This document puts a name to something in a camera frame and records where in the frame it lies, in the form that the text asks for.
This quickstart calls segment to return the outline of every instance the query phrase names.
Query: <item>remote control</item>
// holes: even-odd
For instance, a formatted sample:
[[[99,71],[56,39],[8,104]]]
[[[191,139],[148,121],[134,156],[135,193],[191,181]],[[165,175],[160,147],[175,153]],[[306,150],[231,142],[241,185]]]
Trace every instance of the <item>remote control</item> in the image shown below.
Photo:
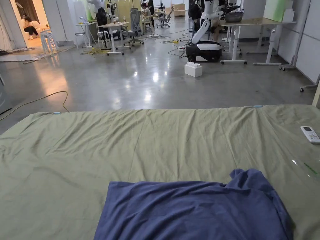
[[[312,144],[320,144],[320,138],[315,133],[315,131],[313,131],[312,127],[301,126],[301,130],[303,131],[309,142],[311,142]]]

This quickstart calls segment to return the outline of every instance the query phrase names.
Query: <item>office chair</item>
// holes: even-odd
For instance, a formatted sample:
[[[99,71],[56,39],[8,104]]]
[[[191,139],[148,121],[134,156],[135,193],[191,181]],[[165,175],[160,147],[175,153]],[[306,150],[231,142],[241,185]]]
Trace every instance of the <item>office chair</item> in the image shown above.
[[[174,8],[172,7],[172,8],[171,8],[171,12],[167,15],[167,18],[164,18],[164,17],[158,18],[158,20],[161,22],[160,25],[159,25],[161,28],[163,28],[164,26],[168,26],[168,28],[170,27],[170,26],[168,25],[168,22],[170,22],[171,14],[172,14],[173,11],[174,11]]]
[[[128,42],[129,44],[132,43],[132,46],[134,45],[135,42],[144,44],[143,41],[135,38],[137,36],[142,36],[142,31],[140,27],[140,16],[141,16],[141,11],[138,11],[138,8],[131,8],[130,9],[131,30],[128,31],[126,29],[126,31],[122,32],[123,35],[127,35],[130,38],[132,38]]]

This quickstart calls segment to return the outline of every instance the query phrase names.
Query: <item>blue towel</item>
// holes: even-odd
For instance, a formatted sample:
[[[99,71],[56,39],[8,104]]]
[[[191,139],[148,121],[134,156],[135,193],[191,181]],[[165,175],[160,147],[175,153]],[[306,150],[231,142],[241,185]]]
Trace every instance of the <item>blue towel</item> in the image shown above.
[[[293,239],[291,219],[263,174],[216,182],[110,182],[95,233],[105,239]]]

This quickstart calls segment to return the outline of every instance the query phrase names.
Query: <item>curtain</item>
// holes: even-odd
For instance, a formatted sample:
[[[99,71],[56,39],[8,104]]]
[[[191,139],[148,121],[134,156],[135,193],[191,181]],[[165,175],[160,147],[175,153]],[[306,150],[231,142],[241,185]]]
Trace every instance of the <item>curtain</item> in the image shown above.
[[[23,9],[18,7],[21,18],[23,14],[26,14],[31,18],[31,20],[35,20],[39,22],[38,15],[32,0],[15,0],[15,1],[16,3],[19,3],[23,7]]]

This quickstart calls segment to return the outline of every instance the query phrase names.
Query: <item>green bed sheet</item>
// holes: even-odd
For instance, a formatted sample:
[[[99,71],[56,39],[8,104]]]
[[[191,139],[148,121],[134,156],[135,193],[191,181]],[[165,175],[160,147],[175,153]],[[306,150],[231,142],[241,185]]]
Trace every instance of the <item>green bed sheet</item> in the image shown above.
[[[320,110],[262,108],[32,114],[0,136],[0,239],[93,239],[110,181],[217,181],[256,168],[295,239],[320,239]]]

